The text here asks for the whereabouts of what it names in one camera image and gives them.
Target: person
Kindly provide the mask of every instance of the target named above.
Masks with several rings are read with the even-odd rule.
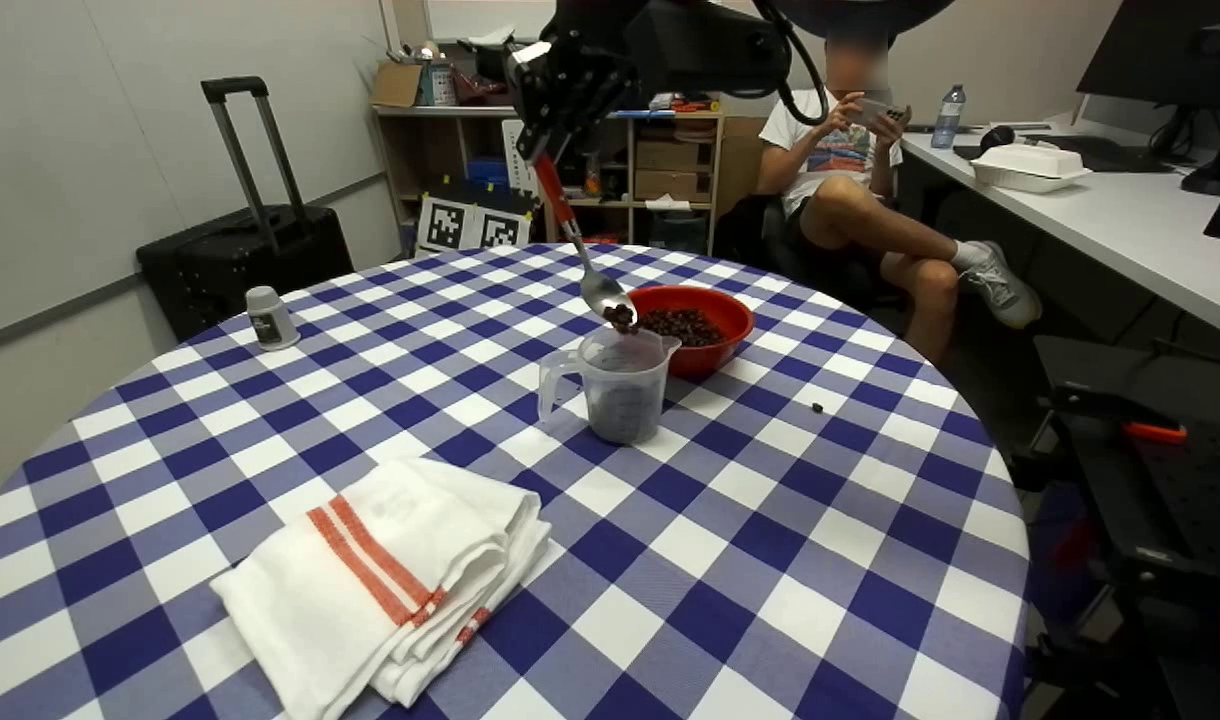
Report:
[[[786,239],[814,262],[852,257],[877,261],[881,275],[907,293],[903,340],[942,362],[958,324],[960,275],[971,278],[1009,329],[1041,319],[1041,295],[1009,269],[989,239],[952,239],[888,206],[893,163],[901,161],[901,113],[867,97],[867,74],[896,34],[825,38],[825,123],[799,123],[779,99],[760,127],[763,197],[786,197]],[[820,117],[817,92],[796,92],[806,117]]]

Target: round table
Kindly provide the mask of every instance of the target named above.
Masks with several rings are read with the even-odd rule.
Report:
[[[0,487],[0,715],[277,715],[207,578],[394,442],[551,519],[410,715],[1011,715],[1028,535],[958,387],[779,275],[596,257],[756,315],[636,447],[596,438],[573,387],[538,422],[539,361],[596,329],[569,242],[342,275],[289,295],[297,346],[257,350],[238,315],[88,403]]]

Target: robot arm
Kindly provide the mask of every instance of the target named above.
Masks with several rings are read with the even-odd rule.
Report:
[[[794,24],[817,34],[893,34],[950,2],[756,0],[760,14],[746,14],[708,0],[561,0],[546,38],[507,64],[513,102],[525,117],[521,155],[565,155],[569,138],[609,108],[658,92],[779,92],[794,102],[794,42],[806,57]]]

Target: rolling suitcase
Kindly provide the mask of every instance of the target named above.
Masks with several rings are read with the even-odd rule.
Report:
[[[225,97],[233,92],[257,97],[260,123],[274,138],[289,186],[289,205],[260,201],[247,170],[247,155],[225,108]],[[179,235],[145,242],[136,251],[136,262],[150,286],[157,293],[175,340],[190,340],[238,315],[251,284],[274,284],[277,293],[292,293],[354,270],[354,257],[343,249],[337,212],[322,205],[300,205],[284,136],[268,102],[268,85],[260,74],[204,80],[204,97],[213,102],[219,138],[238,163],[247,206],[197,223]]]

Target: white desk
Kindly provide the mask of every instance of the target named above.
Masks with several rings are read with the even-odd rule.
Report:
[[[971,186],[971,163],[932,148],[923,131],[907,131],[903,148]],[[1051,197],[996,186],[976,197],[1220,329],[1220,239],[1204,235],[1220,197],[1185,190],[1181,170],[1098,170],[1085,186]]]

